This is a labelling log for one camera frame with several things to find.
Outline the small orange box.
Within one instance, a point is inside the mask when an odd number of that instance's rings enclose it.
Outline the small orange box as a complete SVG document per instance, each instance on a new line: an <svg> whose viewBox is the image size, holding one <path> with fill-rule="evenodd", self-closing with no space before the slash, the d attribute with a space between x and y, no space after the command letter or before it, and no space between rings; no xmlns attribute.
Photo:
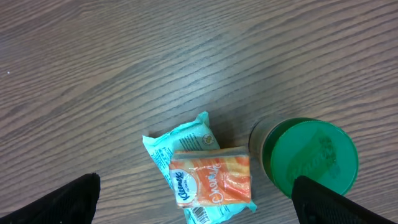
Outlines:
<svg viewBox="0 0 398 224"><path fill-rule="evenodd" d="M179 207L213 207L251 201L250 157L245 146L176 151L169 171Z"/></svg>

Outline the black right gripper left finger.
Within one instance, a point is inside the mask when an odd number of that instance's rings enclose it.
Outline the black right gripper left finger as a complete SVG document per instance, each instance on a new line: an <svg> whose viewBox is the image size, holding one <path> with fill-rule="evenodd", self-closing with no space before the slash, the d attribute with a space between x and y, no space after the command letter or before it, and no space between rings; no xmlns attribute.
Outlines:
<svg viewBox="0 0 398 224"><path fill-rule="evenodd" d="M100 176L85 174L2 217L1 224L91 224L100 189Z"/></svg>

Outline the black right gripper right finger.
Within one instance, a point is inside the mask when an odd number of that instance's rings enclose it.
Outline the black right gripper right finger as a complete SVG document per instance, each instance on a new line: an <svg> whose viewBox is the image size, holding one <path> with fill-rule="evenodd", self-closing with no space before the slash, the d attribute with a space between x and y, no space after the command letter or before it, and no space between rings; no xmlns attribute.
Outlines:
<svg viewBox="0 0 398 224"><path fill-rule="evenodd" d="M303 175L291 198L300 224L395 224Z"/></svg>

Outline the green lid jar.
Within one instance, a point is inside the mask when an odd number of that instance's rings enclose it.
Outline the green lid jar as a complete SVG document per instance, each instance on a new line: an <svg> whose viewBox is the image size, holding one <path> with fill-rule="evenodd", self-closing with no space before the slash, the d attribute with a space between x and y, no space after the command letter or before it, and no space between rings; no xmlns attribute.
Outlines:
<svg viewBox="0 0 398 224"><path fill-rule="evenodd" d="M262 120L249 137L249 151L269 180L288 198L306 176L345 195L359 172L357 148L338 126L313 118Z"/></svg>

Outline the teal white tissue pack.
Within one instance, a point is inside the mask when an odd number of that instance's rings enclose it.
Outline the teal white tissue pack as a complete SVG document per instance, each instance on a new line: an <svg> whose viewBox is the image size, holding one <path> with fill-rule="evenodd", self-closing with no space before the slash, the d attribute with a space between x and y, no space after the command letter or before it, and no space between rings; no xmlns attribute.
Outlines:
<svg viewBox="0 0 398 224"><path fill-rule="evenodd" d="M181 124L157 138L143 136L142 143L169 185L172 185L169 164L175 151L208 151L220 148L210 129L209 115L206 111L198 114L194 121ZM245 208L255 212L257 205L254 202L249 202L237 205L187 208L183 212L188 224L222 223L230 220Z"/></svg>

